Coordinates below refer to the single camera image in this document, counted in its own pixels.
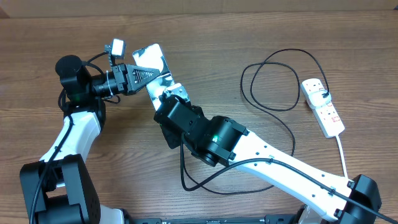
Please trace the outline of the black Galaxy flip phone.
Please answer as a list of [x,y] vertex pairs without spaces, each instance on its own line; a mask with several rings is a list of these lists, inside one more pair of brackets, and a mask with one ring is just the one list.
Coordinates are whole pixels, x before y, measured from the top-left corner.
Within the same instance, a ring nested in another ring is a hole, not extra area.
[[152,44],[132,53],[138,67],[151,72],[146,84],[147,92],[154,109],[157,111],[166,98],[175,95],[184,103],[190,104],[190,97],[181,83],[177,83],[167,65],[159,44]]

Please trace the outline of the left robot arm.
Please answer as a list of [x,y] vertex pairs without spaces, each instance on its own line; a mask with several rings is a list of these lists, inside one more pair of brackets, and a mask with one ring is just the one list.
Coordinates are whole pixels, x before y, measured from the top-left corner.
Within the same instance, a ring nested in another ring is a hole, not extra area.
[[105,103],[113,96],[136,94],[160,72],[120,63],[92,77],[88,66],[76,55],[56,63],[63,86],[58,97],[63,128],[39,161],[21,168],[29,223],[132,223],[123,209],[100,204],[85,161],[103,130]]

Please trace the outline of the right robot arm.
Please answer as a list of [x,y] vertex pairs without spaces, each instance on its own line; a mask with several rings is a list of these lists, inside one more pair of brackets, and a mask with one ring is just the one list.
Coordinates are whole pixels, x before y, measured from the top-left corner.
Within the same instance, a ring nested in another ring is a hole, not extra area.
[[231,118],[205,118],[199,106],[178,95],[161,96],[154,107],[170,148],[187,148],[209,166],[223,165],[223,172],[236,168],[265,180],[306,205],[300,220],[314,213],[330,223],[374,223],[380,216],[377,184],[364,175],[349,180],[316,169]]

